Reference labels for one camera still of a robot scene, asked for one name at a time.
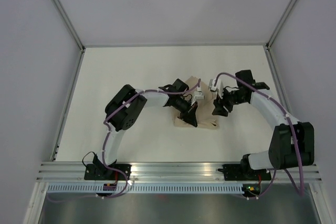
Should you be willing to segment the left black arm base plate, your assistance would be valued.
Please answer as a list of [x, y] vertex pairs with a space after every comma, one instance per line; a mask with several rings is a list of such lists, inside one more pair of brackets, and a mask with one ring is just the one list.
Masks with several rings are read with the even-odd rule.
[[[117, 163], [114, 165], [114, 169], [118, 169], [125, 173], [127, 179], [131, 175], [131, 164], [120, 164]], [[125, 181], [125, 177], [120, 173], [114, 170], [106, 169], [105, 167], [102, 170], [98, 170], [94, 164], [88, 164], [86, 166], [84, 180], [117, 180]]]

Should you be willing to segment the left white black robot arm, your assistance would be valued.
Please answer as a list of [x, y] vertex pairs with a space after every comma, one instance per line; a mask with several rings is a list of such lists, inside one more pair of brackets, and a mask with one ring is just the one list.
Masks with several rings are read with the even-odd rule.
[[114, 172], [117, 171], [115, 168], [117, 152], [124, 133], [135, 124], [144, 108], [173, 107], [179, 111], [182, 121], [197, 127], [197, 101], [194, 98], [186, 100], [185, 96], [192, 91], [201, 91], [200, 83], [198, 79], [195, 86], [190, 88], [182, 80], [176, 79], [173, 84], [147, 90], [135, 89], [129, 84], [124, 85], [105, 108], [106, 118], [103, 124], [108, 131], [102, 151], [96, 154], [92, 161], [95, 174], [104, 180], [114, 176]]

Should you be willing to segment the beige cloth napkin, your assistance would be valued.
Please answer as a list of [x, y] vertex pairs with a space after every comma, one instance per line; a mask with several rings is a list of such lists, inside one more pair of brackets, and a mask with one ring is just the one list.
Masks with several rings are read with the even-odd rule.
[[[196, 110], [197, 127], [208, 130], [217, 130], [219, 129], [219, 117], [212, 115], [212, 112], [215, 109], [213, 101], [216, 98], [216, 93], [210, 92], [208, 85], [203, 81], [201, 81], [200, 87], [204, 99], [198, 101], [198, 108]], [[187, 124], [179, 118], [180, 112], [177, 109], [172, 108], [171, 115], [175, 127], [193, 128], [192, 125]]]

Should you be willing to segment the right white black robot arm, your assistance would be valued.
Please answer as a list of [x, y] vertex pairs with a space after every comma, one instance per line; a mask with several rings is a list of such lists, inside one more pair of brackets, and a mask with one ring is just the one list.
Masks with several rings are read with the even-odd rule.
[[227, 117], [233, 107], [248, 103], [264, 117], [273, 130], [269, 149], [245, 154], [239, 172], [245, 179], [254, 178], [259, 171], [310, 166], [314, 163], [314, 128], [291, 115], [275, 98], [270, 87], [256, 82], [250, 70], [232, 76], [236, 89], [228, 91], [219, 77], [210, 81], [209, 89], [217, 94], [213, 115]]

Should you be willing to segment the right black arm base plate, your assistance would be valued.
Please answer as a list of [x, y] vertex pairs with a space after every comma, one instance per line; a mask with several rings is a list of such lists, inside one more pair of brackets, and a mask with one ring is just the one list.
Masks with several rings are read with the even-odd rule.
[[243, 169], [239, 164], [224, 164], [217, 169], [225, 181], [271, 181], [271, 174], [265, 169]]

